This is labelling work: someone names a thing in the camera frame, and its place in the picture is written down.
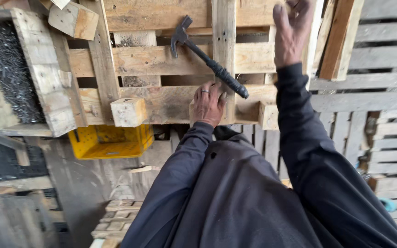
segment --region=right hand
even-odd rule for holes
[[[277,28],[275,65],[278,68],[301,62],[313,19],[311,0],[288,0],[286,3],[292,9],[290,14],[280,4],[273,8],[273,20]]]

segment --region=sleeve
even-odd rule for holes
[[[212,142],[213,127],[196,122],[166,161],[121,247],[163,247],[190,193]]]
[[[334,148],[310,104],[302,65],[277,70],[280,150],[301,203],[344,247],[397,247],[397,225]]]

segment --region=left hand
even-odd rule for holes
[[[202,84],[194,95],[193,123],[197,121],[205,122],[217,127],[223,115],[224,105],[226,104],[226,92],[218,96],[218,89],[221,82],[213,81]]]

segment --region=yellow plastic crate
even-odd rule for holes
[[[136,158],[153,143],[152,125],[115,127],[90,125],[68,133],[74,156],[79,160]]]

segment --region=hammer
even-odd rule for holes
[[[180,42],[182,45],[186,45],[189,47],[194,53],[196,53],[205,63],[206,65],[212,69],[215,73],[215,76],[220,78],[223,82],[225,82],[229,88],[231,88],[235,93],[239,94],[242,98],[247,99],[249,94],[247,93],[246,87],[244,87],[241,83],[239,83],[235,78],[233,78],[226,68],[219,65],[215,60],[210,59],[199,47],[192,42],[188,35],[186,34],[186,29],[191,25],[192,19],[189,15],[185,16],[185,19],[182,21],[180,25],[176,27],[176,31],[171,38],[171,49],[173,51],[174,57],[177,58],[177,42]]]

